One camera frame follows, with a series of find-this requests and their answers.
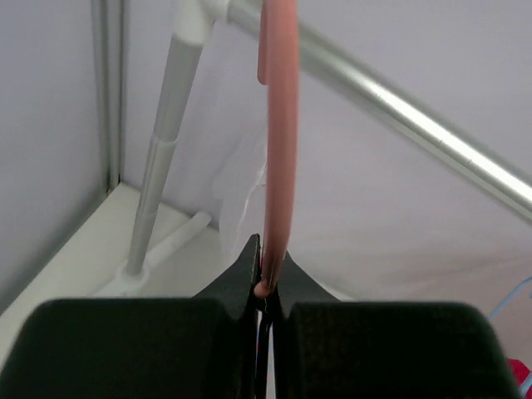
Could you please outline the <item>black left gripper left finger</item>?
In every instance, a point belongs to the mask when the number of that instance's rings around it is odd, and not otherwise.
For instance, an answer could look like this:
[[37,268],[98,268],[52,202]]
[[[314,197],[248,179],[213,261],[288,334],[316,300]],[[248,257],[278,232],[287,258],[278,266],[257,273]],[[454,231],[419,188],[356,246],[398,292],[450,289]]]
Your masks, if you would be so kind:
[[251,398],[260,239],[192,298],[61,298],[31,312],[4,398]]

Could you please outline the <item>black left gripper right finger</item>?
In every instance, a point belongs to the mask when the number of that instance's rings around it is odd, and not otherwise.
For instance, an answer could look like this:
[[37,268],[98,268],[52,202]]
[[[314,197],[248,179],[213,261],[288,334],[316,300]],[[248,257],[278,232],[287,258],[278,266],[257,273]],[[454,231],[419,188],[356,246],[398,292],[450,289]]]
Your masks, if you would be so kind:
[[286,258],[273,297],[279,398],[517,398],[494,330],[457,302],[343,302]]

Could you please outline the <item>magenta t shirt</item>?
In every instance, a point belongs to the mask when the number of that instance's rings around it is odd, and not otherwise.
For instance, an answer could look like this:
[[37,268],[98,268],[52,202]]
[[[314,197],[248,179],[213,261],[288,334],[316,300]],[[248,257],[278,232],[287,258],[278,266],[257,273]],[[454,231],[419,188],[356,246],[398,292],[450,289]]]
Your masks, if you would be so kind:
[[531,399],[531,370],[521,360],[508,358],[510,370],[523,398]]

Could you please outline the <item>pink wire hanger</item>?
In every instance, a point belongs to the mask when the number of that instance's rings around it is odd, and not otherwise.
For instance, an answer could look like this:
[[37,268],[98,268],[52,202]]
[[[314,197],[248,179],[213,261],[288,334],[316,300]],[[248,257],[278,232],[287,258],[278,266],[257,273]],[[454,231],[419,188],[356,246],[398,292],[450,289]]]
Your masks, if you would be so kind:
[[257,77],[268,88],[268,143],[261,279],[266,298],[278,283],[290,237],[298,147],[299,40],[295,1],[262,3]]

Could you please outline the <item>pale pink tank top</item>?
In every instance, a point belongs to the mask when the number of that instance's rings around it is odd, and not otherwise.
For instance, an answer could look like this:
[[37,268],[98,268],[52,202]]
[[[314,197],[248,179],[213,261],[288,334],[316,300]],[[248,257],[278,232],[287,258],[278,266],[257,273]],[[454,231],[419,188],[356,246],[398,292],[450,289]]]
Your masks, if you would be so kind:
[[219,243],[223,265],[240,255],[249,237],[264,230],[267,125],[245,133],[212,185],[219,201]]

